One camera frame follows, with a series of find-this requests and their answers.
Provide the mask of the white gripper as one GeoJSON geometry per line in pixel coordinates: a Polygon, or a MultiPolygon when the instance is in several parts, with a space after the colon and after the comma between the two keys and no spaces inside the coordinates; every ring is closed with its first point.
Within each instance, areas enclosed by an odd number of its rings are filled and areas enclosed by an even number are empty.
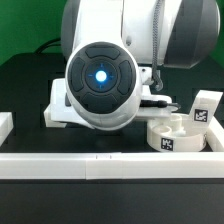
{"type": "Polygon", "coordinates": [[[65,128],[68,124],[80,124],[91,129],[121,129],[133,120],[147,121],[167,118],[178,110],[179,105],[164,95],[151,95],[147,85],[142,89],[140,105],[130,101],[111,114],[93,114],[83,108],[75,108],[69,101],[64,78],[55,79],[52,84],[50,103],[44,111],[47,127],[65,128]]]}

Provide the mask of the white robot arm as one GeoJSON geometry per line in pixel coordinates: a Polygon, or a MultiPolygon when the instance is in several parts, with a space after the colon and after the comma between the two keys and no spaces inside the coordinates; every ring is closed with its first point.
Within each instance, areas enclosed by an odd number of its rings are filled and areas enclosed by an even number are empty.
{"type": "Polygon", "coordinates": [[[188,69],[215,47],[216,0],[67,0],[61,26],[65,75],[52,83],[49,127],[105,131],[176,110],[158,68],[188,69]]]}

